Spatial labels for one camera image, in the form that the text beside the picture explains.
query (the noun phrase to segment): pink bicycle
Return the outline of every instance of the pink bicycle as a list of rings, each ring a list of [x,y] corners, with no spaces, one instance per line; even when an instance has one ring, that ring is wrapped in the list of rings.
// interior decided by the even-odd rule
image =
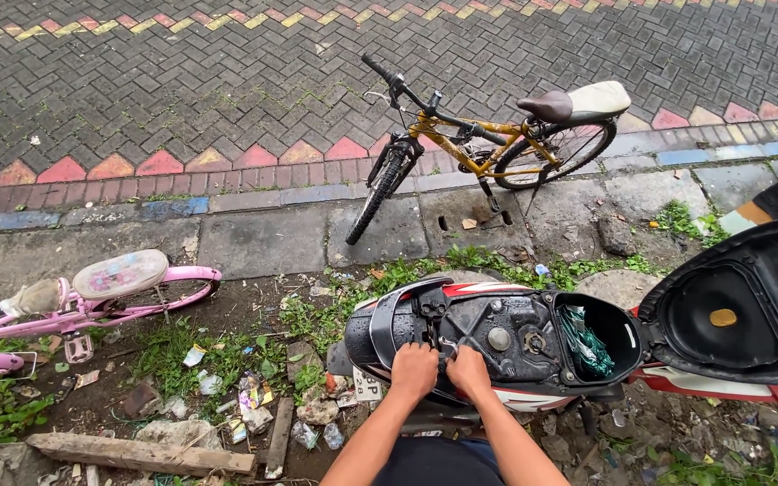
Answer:
[[[178,309],[214,293],[221,279],[213,268],[169,266],[158,250],[128,253],[84,268],[72,282],[44,279],[24,286],[0,302],[0,338],[59,333],[68,362],[80,363],[94,352],[92,338],[80,329]],[[0,353],[0,375],[22,368],[22,354],[35,353]]]

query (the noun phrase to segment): hand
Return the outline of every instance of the hand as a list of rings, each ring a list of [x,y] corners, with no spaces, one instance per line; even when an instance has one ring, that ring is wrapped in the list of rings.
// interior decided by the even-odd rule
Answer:
[[[392,387],[399,395],[409,398],[413,405],[423,399],[438,382],[437,349],[424,343],[408,342],[395,353],[392,363]]]
[[[446,361],[446,374],[452,384],[465,392],[470,400],[491,390],[489,370],[485,368],[485,360],[473,348],[467,345],[458,346],[458,357]]]

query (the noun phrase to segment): license plate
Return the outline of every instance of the license plate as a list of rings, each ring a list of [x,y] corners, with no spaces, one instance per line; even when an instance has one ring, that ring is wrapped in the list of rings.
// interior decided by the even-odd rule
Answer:
[[[371,376],[365,376],[356,367],[353,367],[353,383],[356,385],[357,401],[379,401],[383,399],[383,389],[380,387],[380,382],[374,380]]]

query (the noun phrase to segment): motorcycle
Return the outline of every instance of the motorcycle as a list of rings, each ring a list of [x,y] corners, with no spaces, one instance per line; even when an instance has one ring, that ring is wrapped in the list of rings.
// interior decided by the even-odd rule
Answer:
[[[604,345],[612,361],[606,374],[572,351],[560,324],[567,306],[583,309],[584,327]],[[356,369],[391,384],[395,353],[407,342],[440,351],[438,382],[425,401],[445,416],[472,410],[445,373],[444,359],[460,344],[482,354],[492,389],[513,412],[581,406],[588,425],[586,403],[622,401],[622,384],[637,380],[662,392],[778,402],[778,220],[686,261],[632,310],[514,283],[408,283],[356,306],[344,339],[330,347],[329,371]]]

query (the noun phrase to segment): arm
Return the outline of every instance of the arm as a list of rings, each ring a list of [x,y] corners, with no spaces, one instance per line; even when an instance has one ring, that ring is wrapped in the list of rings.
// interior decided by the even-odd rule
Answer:
[[[437,349],[405,344],[395,354],[393,384],[377,410],[350,438],[320,482],[322,486],[367,486],[389,459],[401,425],[438,381]]]
[[[456,387],[467,393],[481,415],[497,467],[508,486],[569,486],[560,470],[493,392],[489,371],[478,352],[459,346],[458,358],[447,363],[446,373]]]

